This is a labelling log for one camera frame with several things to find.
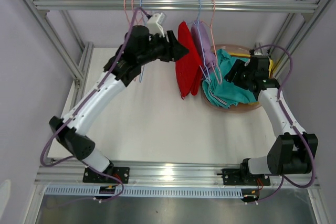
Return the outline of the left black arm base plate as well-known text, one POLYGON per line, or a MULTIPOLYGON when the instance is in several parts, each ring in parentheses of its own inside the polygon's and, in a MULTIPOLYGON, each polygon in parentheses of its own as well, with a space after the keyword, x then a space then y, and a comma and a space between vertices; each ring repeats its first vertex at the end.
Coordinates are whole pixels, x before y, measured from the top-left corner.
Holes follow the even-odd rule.
POLYGON ((103 173, 97 173, 91 168, 85 168, 82 182, 94 184, 119 183, 112 177, 117 178, 123 184, 127 184, 130 177, 130 168, 114 166, 113 168, 108 168, 103 173))

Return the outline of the pink hanger of yellow trousers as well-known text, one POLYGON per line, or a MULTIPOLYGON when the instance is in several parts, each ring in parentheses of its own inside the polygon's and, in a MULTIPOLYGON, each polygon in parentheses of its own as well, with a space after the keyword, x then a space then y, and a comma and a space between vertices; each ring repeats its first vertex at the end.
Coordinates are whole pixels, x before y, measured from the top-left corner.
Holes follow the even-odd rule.
POLYGON ((126 19, 127 19, 128 25, 129 25, 129 26, 130 26, 130 25, 135 26, 135 25, 136 25, 135 20, 134 20, 134 22, 131 22, 131 18, 130 18, 129 15, 128 15, 128 11, 127 11, 127 1, 128 1, 128 0, 123 0, 123 11, 124 11, 125 17, 126 17, 126 19))

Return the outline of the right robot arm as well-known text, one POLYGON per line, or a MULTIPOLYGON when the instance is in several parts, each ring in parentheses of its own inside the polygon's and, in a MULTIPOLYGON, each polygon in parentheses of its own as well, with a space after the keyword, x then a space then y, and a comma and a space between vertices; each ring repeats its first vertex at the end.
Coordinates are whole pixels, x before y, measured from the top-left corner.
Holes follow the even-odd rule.
POLYGON ((264 108, 276 137, 266 156, 242 161, 239 179, 244 184, 252 184, 258 175, 314 173, 318 139, 297 122, 278 80, 270 77, 269 66, 267 56, 251 56, 246 62, 237 59, 224 77, 227 82, 254 95, 264 108))

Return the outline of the blue hanger of teal trousers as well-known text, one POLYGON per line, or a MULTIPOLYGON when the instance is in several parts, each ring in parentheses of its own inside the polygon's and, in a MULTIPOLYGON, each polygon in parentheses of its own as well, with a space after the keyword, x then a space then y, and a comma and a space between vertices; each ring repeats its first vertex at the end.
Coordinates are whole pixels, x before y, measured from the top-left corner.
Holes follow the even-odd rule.
MULTIPOLYGON (((143 23, 142 23, 142 26, 140 27, 140 44, 141 44, 140 48, 141 48, 141 50, 142 50, 142 49, 143 49, 143 43, 144 43, 145 36, 146 36, 145 31, 144 31, 144 28, 145 28, 145 26, 146 26, 146 22, 145 22, 145 18, 144 18, 144 16, 143 16, 143 12, 140 11, 140 13, 141 13, 141 16, 142 16, 142 17, 141 17, 141 21, 143 22, 143 23)), ((140 82, 140 83, 142 82, 142 79, 143 79, 144 70, 145 70, 145 65, 142 66, 142 68, 141 68, 141 73, 140 73, 140 75, 139 75, 139 82, 140 82)))

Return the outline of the blue hanger of red trousers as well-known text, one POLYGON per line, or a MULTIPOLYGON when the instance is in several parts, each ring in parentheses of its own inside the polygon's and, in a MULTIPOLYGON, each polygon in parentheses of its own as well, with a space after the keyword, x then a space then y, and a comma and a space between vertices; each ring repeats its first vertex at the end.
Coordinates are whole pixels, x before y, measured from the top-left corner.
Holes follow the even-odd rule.
POLYGON ((203 79, 207 84, 211 84, 211 73, 213 73, 213 68, 215 67, 215 55, 211 51, 210 40, 205 25, 200 20, 202 1, 198 0, 198 4, 198 14, 197 18, 192 22, 191 35, 201 59, 203 79))

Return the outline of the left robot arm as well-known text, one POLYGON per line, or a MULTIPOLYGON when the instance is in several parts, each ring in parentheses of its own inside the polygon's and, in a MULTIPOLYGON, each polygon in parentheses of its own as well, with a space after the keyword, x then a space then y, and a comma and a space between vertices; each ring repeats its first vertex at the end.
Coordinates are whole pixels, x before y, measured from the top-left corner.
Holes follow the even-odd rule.
POLYGON ((133 26, 90 91, 63 118, 50 119, 53 138, 74 158, 93 169, 97 179, 103 183, 110 181, 112 161, 87 137, 91 125, 110 101, 141 73, 142 66, 156 60, 176 62, 188 52, 171 30, 160 35, 150 33, 145 26, 133 26))

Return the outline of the yellow trousers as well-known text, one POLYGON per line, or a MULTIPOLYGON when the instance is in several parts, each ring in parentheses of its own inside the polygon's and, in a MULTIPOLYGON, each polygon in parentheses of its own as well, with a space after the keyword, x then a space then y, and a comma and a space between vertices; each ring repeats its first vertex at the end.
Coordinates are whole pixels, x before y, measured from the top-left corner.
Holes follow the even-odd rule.
POLYGON ((279 82, 272 76, 271 68, 273 66, 273 61, 266 56, 251 56, 246 61, 249 60, 249 63, 257 63, 258 70, 256 72, 256 82, 257 89, 250 90, 253 93, 257 103, 259 102, 258 98, 262 91, 266 91, 267 89, 276 88, 279 89, 279 82))

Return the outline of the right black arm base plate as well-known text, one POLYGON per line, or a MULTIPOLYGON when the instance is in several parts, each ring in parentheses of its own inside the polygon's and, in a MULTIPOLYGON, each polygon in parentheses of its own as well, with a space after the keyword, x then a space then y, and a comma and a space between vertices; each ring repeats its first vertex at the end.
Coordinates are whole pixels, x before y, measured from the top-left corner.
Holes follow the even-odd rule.
POLYGON ((223 168, 217 176, 220 176, 225 186, 270 186, 270 178, 265 175, 252 175, 243 172, 239 168, 223 168))

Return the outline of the teal trousers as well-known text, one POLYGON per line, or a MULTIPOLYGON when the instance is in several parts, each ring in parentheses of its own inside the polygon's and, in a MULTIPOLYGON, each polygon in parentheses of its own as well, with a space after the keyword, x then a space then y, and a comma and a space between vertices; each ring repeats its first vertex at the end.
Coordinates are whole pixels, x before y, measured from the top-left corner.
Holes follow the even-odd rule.
MULTIPOLYGON (((224 49, 218 49, 217 56, 218 65, 222 77, 224 77, 228 74, 238 58, 231 56, 224 49)), ((213 72, 210 73, 210 81, 203 81, 202 89, 210 104, 217 107, 229 109, 231 106, 237 106, 239 103, 257 103, 253 93, 249 90, 242 89, 224 79, 221 84, 218 84, 216 76, 213 72)))

